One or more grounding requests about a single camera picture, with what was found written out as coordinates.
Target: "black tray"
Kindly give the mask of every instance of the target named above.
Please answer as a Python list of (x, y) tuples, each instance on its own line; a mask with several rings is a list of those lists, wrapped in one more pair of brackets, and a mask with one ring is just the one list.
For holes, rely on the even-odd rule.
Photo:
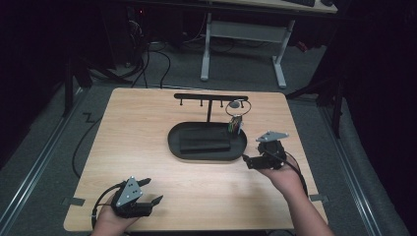
[[(168, 145), (171, 152), (182, 159), (191, 160), (235, 160), (242, 156), (247, 144), (247, 138), (243, 130), (239, 134), (229, 134), (227, 132), (228, 123), (216, 122), (183, 122), (174, 126), (168, 134)], [(221, 132), (226, 134), (224, 137), (219, 137), (218, 142), (207, 142), (206, 147), (202, 147), (199, 142), (199, 147), (195, 149), (190, 146), (189, 142), (184, 145), (184, 134), (193, 134), (195, 131), (205, 132)]]

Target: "gray carpet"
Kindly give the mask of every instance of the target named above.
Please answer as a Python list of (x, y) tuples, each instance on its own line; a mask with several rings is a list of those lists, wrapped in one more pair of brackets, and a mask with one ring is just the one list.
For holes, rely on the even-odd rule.
[[(185, 47), (183, 50), (165, 47), (161, 52), (169, 56), (171, 67), (164, 79), (166, 86), (199, 89), (266, 90), (290, 93), (305, 86), (325, 48), (312, 49), (302, 53), (297, 48), (286, 50), (282, 67), (288, 88), (279, 89), (268, 54), (275, 45), (258, 48), (244, 45), (235, 46), (227, 53), (212, 53), (210, 78), (208, 82), (199, 80), (202, 61), (202, 49)], [(262, 51), (262, 56), (253, 50)], [(168, 66), (168, 60), (161, 54), (151, 53), (146, 77), (148, 85), (159, 85)], [(141, 78), (137, 87), (143, 87)], [(94, 86), (86, 93), (80, 106), (75, 110), (62, 138), (51, 153), (51, 159), (39, 178), (28, 201), (9, 231), (9, 235), (87, 235), (87, 232), (66, 232), (63, 222), (68, 210), (62, 205), (65, 197), (72, 197), (78, 184), (78, 178), (72, 170), (72, 158), (83, 134), (104, 112), (111, 91), (121, 87), (108, 81), (94, 81)], [(1, 198), (0, 211), (7, 208), (18, 191), (20, 184), (29, 173), (31, 165), (42, 151), (50, 134), (60, 121), (63, 112), (63, 90), (60, 89), (50, 104), (31, 126), (30, 133), (16, 151), (15, 155), (0, 171)], [(319, 192), (328, 197), (324, 203), (330, 227), (336, 235), (368, 235), (360, 211), (352, 198), (342, 171), (338, 152), (327, 129), (327, 123), (320, 109), (310, 96), (290, 100), (290, 109), (294, 117), (303, 147), (307, 154)], [(351, 157), (352, 165), (363, 185), (365, 194), (371, 200), (380, 223), (383, 235), (408, 235), (402, 221), (373, 172), (366, 154), (360, 146), (348, 108), (343, 107), (344, 115), (340, 124), (341, 141)], [(82, 172), (89, 149), (98, 126), (86, 136), (77, 152), (76, 169)], [(286, 231), (272, 232), (270, 235), (289, 235)]]

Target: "desk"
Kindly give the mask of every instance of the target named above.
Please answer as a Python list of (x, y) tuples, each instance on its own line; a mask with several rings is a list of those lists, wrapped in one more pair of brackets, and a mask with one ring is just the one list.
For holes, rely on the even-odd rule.
[[(231, 3), (241, 4), (254, 7), (278, 8), (285, 10), (315, 12), (315, 13), (336, 13), (337, 8), (325, 6), (319, 0), (316, 1), (314, 7), (306, 7), (299, 4), (288, 3), (276, 0), (211, 0), (214, 3)], [(210, 39), (212, 36), (230, 37), (237, 39), (257, 40), (279, 43), (280, 47), (276, 56), (272, 57), (273, 68), (275, 69), (276, 79), (280, 88), (286, 88), (286, 81), (282, 73), (281, 60), (285, 52), (288, 40), (291, 36), (295, 21), (290, 20), (287, 27), (267, 27), (252, 24), (229, 23), (223, 21), (212, 21), (211, 13), (208, 13), (206, 27), (206, 47), (203, 56), (201, 80), (209, 79), (209, 52)]]
[[(192, 161), (175, 157), (167, 136), (185, 121), (206, 121), (208, 103), (180, 100), (174, 93), (247, 95), (251, 111), (243, 118), (248, 138), (245, 153), (258, 155), (255, 139), (267, 130), (288, 133), (281, 140), (293, 154), (306, 179), (309, 194), (318, 193), (285, 96), (277, 92), (117, 88), (111, 95), (77, 187), (75, 198), (83, 206), (70, 206), (64, 227), (90, 231), (90, 215), (98, 197), (114, 184), (135, 176), (151, 178), (142, 187), (151, 198), (163, 195), (150, 217), (131, 226), (132, 231), (251, 230), (293, 228), (283, 196), (269, 179), (249, 170), (238, 158), (227, 162)], [(211, 122), (230, 116), (214, 101)], [(324, 219), (323, 205), (314, 202)]]

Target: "cable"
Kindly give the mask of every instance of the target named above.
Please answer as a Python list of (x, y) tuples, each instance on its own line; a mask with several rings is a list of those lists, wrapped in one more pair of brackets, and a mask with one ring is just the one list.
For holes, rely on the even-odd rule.
[(169, 69), (171, 68), (171, 60), (169, 59), (169, 57), (165, 53), (162, 53), (162, 52), (159, 52), (159, 51), (151, 51), (151, 52), (158, 53), (158, 54), (166, 57), (166, 59), (168, 59), (168, 68), (166, 69), (165, 74), (163, 74), (162, 78), (159, 81), (159, 88), (162, 89), (162, 82), (165, 79), (166, 74), (168, 74)]
[(208, 16), (208, 14), (207, 14), (207, 13), (205, 13), (205, 17), (203, 18), (202, 26), (200, 27), (200, 30), (199, 30), (199, 32), (196, 34), (196, 36), (194, 36), (194, 38), (193, 38), (193, 39), (190, 39), (190, 40), (184, 41), (183, 43), (188, 43), (188, 42), (192, 42), (192, 41), (195, 41), (195, 40), (200, 40), (200, 39), (202, 39), (202, 38), (205, 38), (204, 36), (202, 36), (202, 37), (199, 37), (199, 36), (202, 34), (203, 28), (205, 27), (205, 22), (206, 22), (207, 16)]
[(101, 194), (101, 196), (98, 198), (97, 202), (95, 202), (94, 208), (92, 209), (92, 212), (91, 212), (92, 228), (95, 228), (95, 224), (97, 223), (97, 208), (100, 205), (100, 202), (104, 198), (104, 196), (106, 194), (108, 194), (110, 191), (112, 191), (114, 189), (117, 189), (117, 188), (122, 188), (125, 185), (126, 185), (126, 181), (123, 181), (122, 183), (119, 183), (119, 184), (114, 185), (113, 187), (110, 187), (109, 189), (104, 191), (104, 193)]
[[(142, 69), (141, 73), (135, 78), (135, 80), (132, 82), (131, 88), (133, 88), (136, 84), (136, 82), (138, 81), (138, 79), (141, 77), (141, 75), (145, 72), (145, 70), (147, 69), (148, 65), (149, 65), (149, 47), (147, 48), (147, 53), (148, 53), (148, 58), (147, 58), (147, 63), (144, 66), (144, 68)], [(148, 82), (147, 79), (145, 78), (145, 86), (146, 88), (148, 88)]]
[(244, 41), (246, 40), (237, 40), (236, 43), (240, 45), (244, 45), (246, 47), (252, 47), (252, 48), (258, 48), (258, 47), (268, 46), (272, 44), (272, 42), (263, 41), (257, 45), (251, 45), (251, 44), (245, 43)]
[[(132, 39), (132, 45), (133, 45), (133, 57), (131, 58), (132, 63), (135, 64), (135, 68), (124, 74), (121, 76), (117, 76), (119, 79), (126, 79), (128, 77), (131, 77), (135, 74), (137, 74), (142, 68), (143, 68), (143, 64), (141, 63), (141, 61), (137, 61), (137, 55), (140, 52), (140, 45), (141, 45), (141, 41), (144, 38), (144, 32), (142, 30), (142, 27), (140, 24), (138, 24), (137, 22), (133, 21), (133, 20), (129, 20), (128, 21), (128, 26), (130, 28), (130, 38)], [(113, 79), (112, 77), (109, 77), (109, 75), (106, 74), (102, 74), (101, 72), (99, 72), (99, 74), (97, 74), (96, 72), (93, 72), (92, 70), (89, 70), (89, 74), (92, 77), (95, 77), (99, 80), (108, 80), (108, 79)]]
[(210, 50), (213, 51), (213, 52), (217, 52), (217, 53), (225, 53), (225, 52), (228, 52), (228, 51), (232, 50), (235, 47), (235, 40), (233, 38), (231, 38), (230, 40), (231, 40), (232, 43), (231, 43), (231, 46), (228, 49), (223, 50), (223, 51), (218, 51), (218, 50), (212, 49), (212, 47), (211, 47)]
[(200, 49), (200, 48), (203, 48), (205, 46), (204, 43), (200, 43), (200, 46), (190, 46), (190, 45), (188, 45), (188, 44), (191, 44), (193, 42), (197, 42), (197, 41), (202, 40), (202, 39), (204, 39), (204, 37), (198, 38), (198, 39), (196, 39), (194, 41), (189, 41), (189, 42), (187, 42), (187, 44), (183, 44), (183, 46), (188, 47), (188, 48), (191, 48), (191, 49)]
[(149, 46), (151, 46), (151, 45), (153, 45), (153, 44), (160, 44), (160, 43), (163, 43), (163, 46), (162, 46), (161, 48), (158, 48), (158, 49), (153, 49), (152, 51), (162, 51), (163, 49), (165, 49), (165, 48), (166, 48), (166, 42), (164, 42), (164, 41), (155, 41), (155, 42), (150, 42), (150, 43), (149, 43)]
[(145, 88), (148, 88), (148, 80), (147, 80), (147, 71), (144, 70), (144, 82), (145, 82)]
[(80, 148), (80, 146), (81, 146), (81, 144), (83, 143), (83, 140), (86, 138), (86, 136), (87, 136), (87, 134), (89, 133), (89, 131), (91, 131), (91, 129), (100, 121), (102, 119), (102, 117), (100, 117), (100, 118), (98, 118), (90, 127), (89, 127), (89, 129), (88, 130), (86, 130), (86, 132), (84, 133), (84, 135), (83, 135), (83, 137), (80, 139), (80, 141), (78, 142), (78, 144), (77, 144), (77, 147), (76, 147), (76, 149), (74, 150), (74, 153), (73, 153), (73, 160), (72, 160), (72, 165), (73, 165), (73, 171), (74, 171), (74, 174), (80, 179), (81, 178), (81, 175), (77, 172), (77, 169), (76, 169), (76, 163), (75, 163), (75, 161), (76, 161), (76, 155), (77, 155), (77, 152), (78, 152), (78, 150), (79, 150), (79, 148)]
[[(298, 174), (298, 177), (300, 178), (301, 184), (303, 185), (303, 189), (304, 189), (304, 193), (306, 193), (307, 197), (309, 196), (309, 193), (307, 191), (307, 184), (306, 184), (306, 180), (304, 179), (303, 174), (301, 174), (301, 171), (299, 169), (297, 169), (294, 165), (292, 165), (291, 163), (289, 163), (286, 159), (283, 159), (277, 155), (275, 155), (274, 153), (270, 152), (269, 150), (265, 150), (265, 153), (273, 156), (275, 158), (277, 158), (278, 160), (284, 162), (285, 164), (287, 164), (289, 167), (291, 167), (291, 169), (293, 169), (295, 171), (295, 173)], [(298, 165), (297, 160), (294, 158), (294, 156), (292, 154), (290, 154), (289, 152), (285, 152), (286, 154), (288, 154), (289, 156), (291, 156), (291, 158), (293, 158), (295, 160), (295, 163), (297, 164), (298, 168), (300, 168), (300, 165)]]

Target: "black tape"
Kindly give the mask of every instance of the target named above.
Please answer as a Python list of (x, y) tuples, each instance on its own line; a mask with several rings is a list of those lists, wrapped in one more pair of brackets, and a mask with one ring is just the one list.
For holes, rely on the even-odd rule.
[(64, 206), (74, 205), (74, 206), (82, 207), (85, 201), (86, 200), (84, 200), (84, 199), (65, 197), (64, 200), (62, 201), (61, 205), (64, 205)]
[(310, 195), (310, 201), (311, 202), (317, 202), (317, 201), (321, 201), (323, 204), (328, 202), (328, 196), (324, 196), (324, 195)]

